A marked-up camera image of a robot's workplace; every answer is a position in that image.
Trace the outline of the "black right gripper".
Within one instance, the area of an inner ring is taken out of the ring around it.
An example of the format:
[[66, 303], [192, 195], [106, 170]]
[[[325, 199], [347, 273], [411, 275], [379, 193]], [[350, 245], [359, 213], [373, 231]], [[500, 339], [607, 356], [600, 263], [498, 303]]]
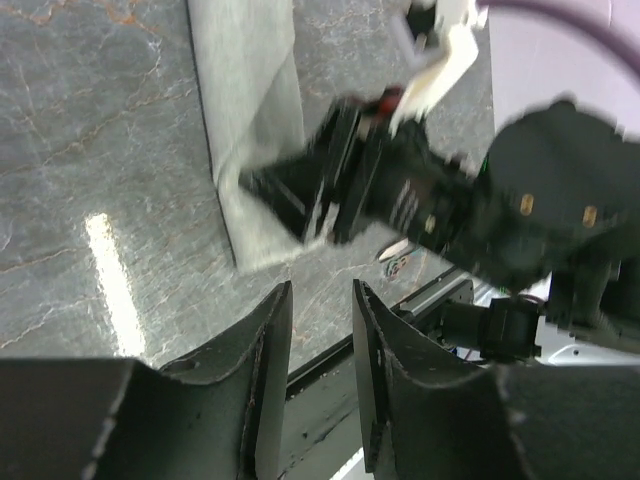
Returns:
[[464, 270], [492, 270], [495, 191], [488, 166], [467, 173], [433, 151], [423, 120], [387, 131], [386, 98], [334, 101], [302, 150], [241, 170], [239, 185], [299, 242], [321, 235], [334, 204], [332, 240], [347, 244], [379, 222]]

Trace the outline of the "grey cloth napkin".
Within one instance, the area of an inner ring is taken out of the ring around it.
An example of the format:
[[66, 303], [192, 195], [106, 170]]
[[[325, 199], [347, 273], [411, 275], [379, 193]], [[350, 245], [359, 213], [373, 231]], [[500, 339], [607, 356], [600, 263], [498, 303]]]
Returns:
[[212, 179], [235, 265], [253, 273], [316, 249], [296, 241], [238, 185], [244, 167], [268, 165], [304, 145], [290, 1], [188, 4]]

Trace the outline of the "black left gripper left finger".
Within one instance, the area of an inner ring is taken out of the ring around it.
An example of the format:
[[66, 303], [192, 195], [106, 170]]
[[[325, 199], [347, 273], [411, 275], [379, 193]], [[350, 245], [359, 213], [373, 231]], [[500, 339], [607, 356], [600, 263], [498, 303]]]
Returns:
[[290, 283], [154, 369], [133, 358], [5, 359], [5, 479], [274, 479], [292, 334]]

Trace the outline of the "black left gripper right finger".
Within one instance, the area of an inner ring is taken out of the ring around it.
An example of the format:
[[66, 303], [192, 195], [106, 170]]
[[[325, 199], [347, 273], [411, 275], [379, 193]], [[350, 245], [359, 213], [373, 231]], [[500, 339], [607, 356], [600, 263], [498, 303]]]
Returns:
[[438, 299], [398, 316], [363, 281], [353, 343], [367, 472], [377, 479], [635, 479], [639, 365], [465, 361], [509, 301]]

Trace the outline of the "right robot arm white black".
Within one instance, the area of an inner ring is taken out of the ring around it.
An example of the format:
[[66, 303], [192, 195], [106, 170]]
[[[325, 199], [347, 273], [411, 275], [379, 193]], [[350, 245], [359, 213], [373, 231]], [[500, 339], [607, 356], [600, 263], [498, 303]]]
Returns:
[[241, 188], [301, 242], [378, 222], [508, 294], [549, 279], [549, 323], [637, 353], [638, 143], [563, 99], [506, 124], [471, 173], [424, 120], [389, 132], [401, 94], [339, 99], [300, 153], [243, 169]]

